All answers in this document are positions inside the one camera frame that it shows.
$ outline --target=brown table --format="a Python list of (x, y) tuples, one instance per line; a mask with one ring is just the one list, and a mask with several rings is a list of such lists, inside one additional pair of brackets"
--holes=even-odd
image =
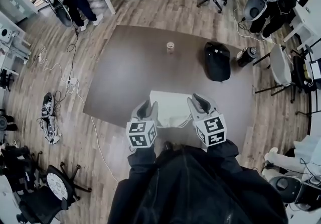
[[(239, 68), (231, 62), (229, 80), (211, 81), (202, 63), (208, 41), (174, 31), (117, 26), (100, 56), (83, 112), (125, 127), (132, 110), (149, 98), (151, 90), (196, 92), (216, 101), (225, 117), (228, 139), (242, 150), (251, 119), (252, 65)], [(175, 44), (173, 54), (167, 52), (167, 42)], [(226, 46), (231, 57), (240, 51)], [(184, 137), (192, 129), (176, 132)]]

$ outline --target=black cap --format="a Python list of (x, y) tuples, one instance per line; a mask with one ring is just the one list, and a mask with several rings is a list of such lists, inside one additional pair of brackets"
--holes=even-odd
[(204, 48), (205, 68), (212, 81), (224, 81), (231, 76), (230, 51), (217, 42), (208, 42)]

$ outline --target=gray chair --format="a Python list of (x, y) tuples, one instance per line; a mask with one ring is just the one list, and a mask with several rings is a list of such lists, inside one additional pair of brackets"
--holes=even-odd
[(256, 91), (255, 93), (261, 93), (282, 87), (282, 89), (271, 94), (271, 96), (274, 96), (286, 90), (287, 88), (294, 86), (295, 84), (292, 82), (291, 69), (281, 45), (276, 44), (270, 53), (253, 63), (253, 66), (267, 57), (270, 57), (270, 65), (267, 68), (271, 68), (271, 72), (276, 85), (260, 91)]

